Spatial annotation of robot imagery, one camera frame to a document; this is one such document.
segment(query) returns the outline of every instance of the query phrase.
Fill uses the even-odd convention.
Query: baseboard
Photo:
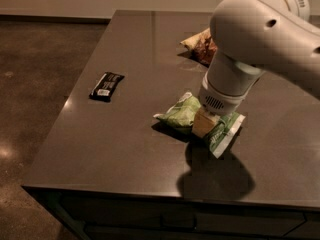
[[[0,21],[21,22],[47,22],[47,23],[76,23],[76,24],[109,24],[111,19],[80,18],[80,17],[55,17],[55,16],[29,16],[29,15],[4,15],[0,14]]]

